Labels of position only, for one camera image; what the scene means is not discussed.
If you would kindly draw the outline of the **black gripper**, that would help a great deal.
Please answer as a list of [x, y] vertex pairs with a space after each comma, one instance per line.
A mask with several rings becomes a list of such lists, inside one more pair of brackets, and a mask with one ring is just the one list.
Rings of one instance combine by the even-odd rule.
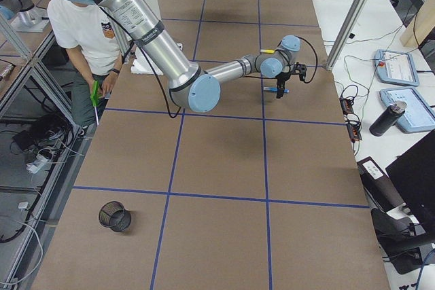
[[307, 67], [304, 64], [300, 64], [299, 62], [297, 62], [296, 64], [293, 65], [292, 68], [290, 68], [289, 71], [287, 72], [280, 72], [280, 74], [278, 74], [276, 76], [276, 80], [277, 80], [277, 95], [276, 98], [281, 98], [283, 96], [283, 91], [285, 90], [285, 83], [287, 80], [290, 79], [290, 77], [292, 75], [297, 75], [299, 76], [299, 80], [302, 82], [305, 82], [306, 79], [306, 75], [307, 75]]

